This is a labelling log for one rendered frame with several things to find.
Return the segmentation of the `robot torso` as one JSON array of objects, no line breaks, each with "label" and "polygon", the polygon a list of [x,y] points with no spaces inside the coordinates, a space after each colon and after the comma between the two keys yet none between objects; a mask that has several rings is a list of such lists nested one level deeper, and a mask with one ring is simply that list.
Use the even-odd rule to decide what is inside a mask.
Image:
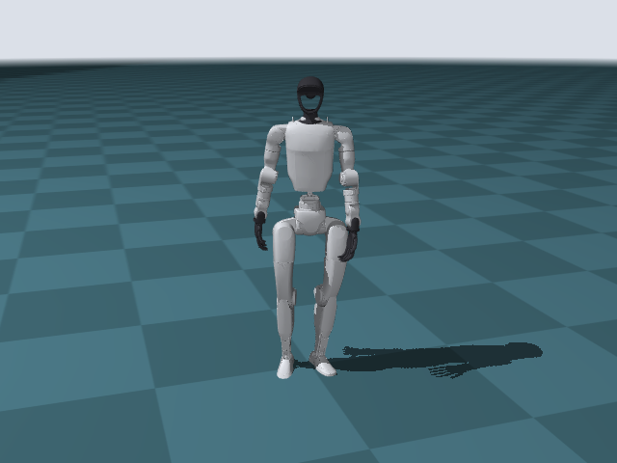
[{"label": "robot torso", "polygon": [[[302,117],[301,121],[306,120]],[[288,123],[285,131],[287,173],[295,191],[308,192],[294,206],[297,235],[325,233],[326,210],[312,192],[325,191],[333,172],[335,131],[332,122]]]}]

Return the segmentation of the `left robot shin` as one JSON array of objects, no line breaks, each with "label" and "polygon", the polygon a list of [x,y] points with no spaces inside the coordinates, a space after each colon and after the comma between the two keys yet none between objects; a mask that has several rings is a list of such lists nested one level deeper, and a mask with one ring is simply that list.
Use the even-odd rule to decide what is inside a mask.
[{"label": "left robot shin", "polygon": [[[331,334],[336,313],[336,297],[330,297],[326,306],[314,305],[315,346],[314,356],[325,356],[328,336]],[[324,353],[323,353],[324,352]],[[320,357],[321,357],[320,356]]]}]

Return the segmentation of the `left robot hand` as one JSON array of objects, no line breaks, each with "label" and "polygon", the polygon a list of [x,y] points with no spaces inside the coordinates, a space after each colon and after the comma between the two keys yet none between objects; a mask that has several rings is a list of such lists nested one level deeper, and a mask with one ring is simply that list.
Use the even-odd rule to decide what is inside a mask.
[{"label": "left robot hand", "polygon": [[358,218],[353,218],[351,221],[351,228],[346,227],[346,230],[349,231],[346,243],[347,246],[345,252],[341,256],[338,256],[338,258],[340,258],[340,261],[345,262],[353,258],[355,250],[357,249],[357,232],[360,231],[359,225],[360,220]]}]

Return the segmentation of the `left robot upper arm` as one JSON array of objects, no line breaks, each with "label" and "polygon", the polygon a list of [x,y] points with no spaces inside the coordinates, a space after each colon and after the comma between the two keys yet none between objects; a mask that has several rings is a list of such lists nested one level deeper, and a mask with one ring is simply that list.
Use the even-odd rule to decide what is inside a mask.
[{"label": "left robot upper arm", "polygon": [[354,170],[355,152],[352,131],[347,126],[333,125],[335,140],[341,143],[338,148],[341,173],[339,183],[346,186],[356,186],[358,184],[358,174]]}]

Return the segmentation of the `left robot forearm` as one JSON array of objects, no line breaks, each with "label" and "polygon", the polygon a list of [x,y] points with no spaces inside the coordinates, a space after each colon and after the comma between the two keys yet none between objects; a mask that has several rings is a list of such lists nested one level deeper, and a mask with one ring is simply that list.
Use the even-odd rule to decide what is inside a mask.
[{"label": "left robot forearm", "polygon": [[[359,178],[359,175],[358,175]],[[360,206],[359,206],[359,181],[356,186],[352,186],[351,188],[346,188],[343,190],[343,196],[345,200],[345,213],[346,220],[345,224],[348,228],[351,228],[351,221],[353,218],[358,218],[360,220]]]}]

